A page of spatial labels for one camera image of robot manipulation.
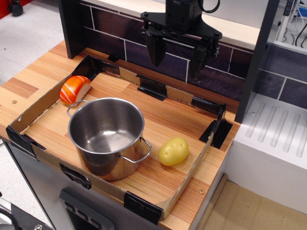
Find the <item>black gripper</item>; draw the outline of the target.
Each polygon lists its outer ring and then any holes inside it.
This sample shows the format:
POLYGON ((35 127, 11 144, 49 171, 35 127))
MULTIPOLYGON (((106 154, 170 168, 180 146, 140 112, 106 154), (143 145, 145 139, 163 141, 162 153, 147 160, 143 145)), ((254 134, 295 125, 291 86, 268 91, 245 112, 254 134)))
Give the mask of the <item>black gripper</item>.
POLYGON ((167 0, 165 12, 143 12, 142 33, 146 37, 151 63, 158 67, 166 53, 166 42, 194 47, 190 62, 190 78, 198 78, 211 57, 219 51, 222 33, 204 22, 202 14, 218 10, 220 1, 212 10, 205 10, 202 0, 167 0))

